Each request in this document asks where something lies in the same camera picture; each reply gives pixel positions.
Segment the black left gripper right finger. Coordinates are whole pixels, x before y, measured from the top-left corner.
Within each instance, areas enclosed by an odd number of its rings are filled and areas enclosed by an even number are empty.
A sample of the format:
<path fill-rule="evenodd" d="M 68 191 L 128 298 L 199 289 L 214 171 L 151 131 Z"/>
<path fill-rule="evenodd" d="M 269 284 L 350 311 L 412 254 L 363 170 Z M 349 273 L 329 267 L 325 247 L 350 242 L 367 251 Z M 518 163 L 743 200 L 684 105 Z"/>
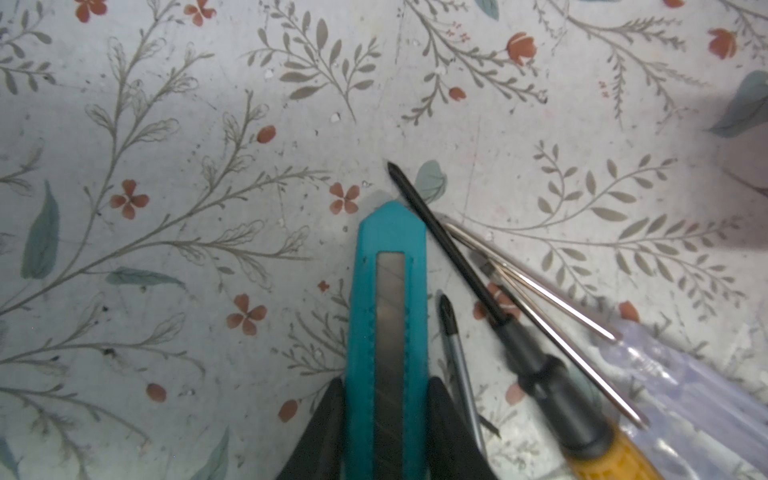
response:
<path fill-rule="evenodd" d="M 437 376 L 427 388 L 427 460 L 431 479 L 497 480 Z"/>

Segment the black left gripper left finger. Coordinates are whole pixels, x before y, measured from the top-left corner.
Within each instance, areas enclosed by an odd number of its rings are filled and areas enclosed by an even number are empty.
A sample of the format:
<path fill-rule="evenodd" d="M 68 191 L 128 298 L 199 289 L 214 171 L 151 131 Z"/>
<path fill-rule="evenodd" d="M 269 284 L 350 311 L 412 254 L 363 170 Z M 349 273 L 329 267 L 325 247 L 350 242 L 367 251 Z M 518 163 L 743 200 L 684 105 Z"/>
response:
<path fill-rule="evenodd" d="M 277 480 L 338 480 L 345 441 L 345 389 L 341 378 L 328 387 Z"/>

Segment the teal utility knife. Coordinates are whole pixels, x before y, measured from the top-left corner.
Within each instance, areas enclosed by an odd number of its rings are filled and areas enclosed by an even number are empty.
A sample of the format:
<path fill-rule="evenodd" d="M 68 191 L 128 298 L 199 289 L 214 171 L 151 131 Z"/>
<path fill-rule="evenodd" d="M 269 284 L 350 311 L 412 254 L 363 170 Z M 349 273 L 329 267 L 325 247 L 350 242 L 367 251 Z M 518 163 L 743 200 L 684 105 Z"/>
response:
<path fill-rule="evenodd" d="M 359 225 L 346 365 L 348 479 L 427 475 L 426 227 L 390 201 Z"/>

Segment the black yellow grip screwdriver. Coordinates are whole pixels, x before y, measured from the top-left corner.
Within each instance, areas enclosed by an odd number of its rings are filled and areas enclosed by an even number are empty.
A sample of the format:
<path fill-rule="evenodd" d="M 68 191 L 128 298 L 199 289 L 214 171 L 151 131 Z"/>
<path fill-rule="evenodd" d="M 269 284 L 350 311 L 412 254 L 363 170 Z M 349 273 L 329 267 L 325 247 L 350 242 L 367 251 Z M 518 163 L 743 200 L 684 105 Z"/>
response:
<path fill-rule="evenodd" d="M 443 326 L 445 338 L 447 341 L 450 357 L 454 362 L 454 370 L 458 385 L 459 398 L 463 408 L 464 418 L 468 429 L 483 457 L 487 456 L 485 441 L 483 438 L 482 425 L 474 401 L 473 389 L 466 364 L 466 358 L 461 344 L 458 323 L 454 312 L 453 304 L 448 296 L 438 291 L 437 312 Z"/>

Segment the yellow handled screwdriver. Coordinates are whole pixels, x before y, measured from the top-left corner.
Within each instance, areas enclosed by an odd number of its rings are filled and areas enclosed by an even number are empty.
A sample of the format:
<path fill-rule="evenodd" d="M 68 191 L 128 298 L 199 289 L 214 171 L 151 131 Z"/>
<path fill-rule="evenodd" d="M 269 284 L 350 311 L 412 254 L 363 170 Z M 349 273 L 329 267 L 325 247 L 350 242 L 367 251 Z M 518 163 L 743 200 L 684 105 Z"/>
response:
<path fill-rule="evenodd" d="M 388 173 L 447 258 L 486 307 L 490 325 L 511 360 L 523 390 L 540 408 L 561 452 L 579 479 L 659 479 L 661 474 L 572 383 L 564 364 L 545 353 L 519 321 L 505 313 L 448 232 L 395 163 Z"/>

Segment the clear handled screwdriver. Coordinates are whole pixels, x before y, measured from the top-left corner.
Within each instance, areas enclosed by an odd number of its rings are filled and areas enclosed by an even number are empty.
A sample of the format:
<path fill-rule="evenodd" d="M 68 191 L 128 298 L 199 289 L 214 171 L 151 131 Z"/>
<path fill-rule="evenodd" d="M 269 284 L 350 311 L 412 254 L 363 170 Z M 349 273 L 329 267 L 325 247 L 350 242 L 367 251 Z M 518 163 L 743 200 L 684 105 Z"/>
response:
<path fill-rule="evenodd" d="M 499 263 L 479 253 L 470 255 L 498 291 L 531 320 L 537 328 L 561 351 L 584 378 L 620 411 L 617 427 L 625 439 L 639 449 L 653 467 L 666 479 L 726 479 L 728 476 L 708 457 L 708 451 L 694 439 L 676 429 L 666 412 L 645 402 L 643 412 L 628 408 L 628 402 L 606 380 L 591 360 L 573 343 L 546 313 L 517 283 L 511 273 Z"/>
<path fill-rule="evenodd" d="M 767 471 L 767 407 L 741 387 L 693 356 L 664 344 L 627 319 L 609 322 L 579 307 L 563 292 L 540 280 L 499 247 L 447 216 L 445 230 L 472 253 L 493 260 L 512 274 L 530 297 L 537 295 L 569 318 L 592 330 L 610 365 L 637 380 L 653 404 L 669 415 L 676 429 L 685 420 L 761 473 Z"/>

